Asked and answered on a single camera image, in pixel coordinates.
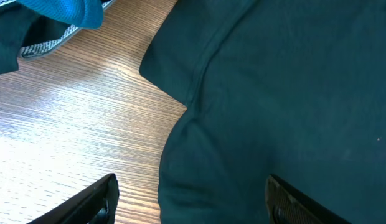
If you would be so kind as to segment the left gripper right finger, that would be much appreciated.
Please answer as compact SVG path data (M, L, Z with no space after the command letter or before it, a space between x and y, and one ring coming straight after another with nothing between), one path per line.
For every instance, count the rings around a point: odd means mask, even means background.
M270 224L349 224L274 174L266 180L265 202Z

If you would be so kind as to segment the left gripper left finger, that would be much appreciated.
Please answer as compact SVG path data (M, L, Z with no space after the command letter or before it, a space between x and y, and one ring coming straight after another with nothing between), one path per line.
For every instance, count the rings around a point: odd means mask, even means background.
M116 175L107 174L29 224L114 224L119 196Z

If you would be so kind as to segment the black t-shirt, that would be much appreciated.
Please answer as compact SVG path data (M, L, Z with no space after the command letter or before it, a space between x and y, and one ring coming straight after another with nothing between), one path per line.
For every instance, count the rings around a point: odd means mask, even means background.
M386 223L386 0L178 1L139 72L186 106L163 223L266 223L270 174Z

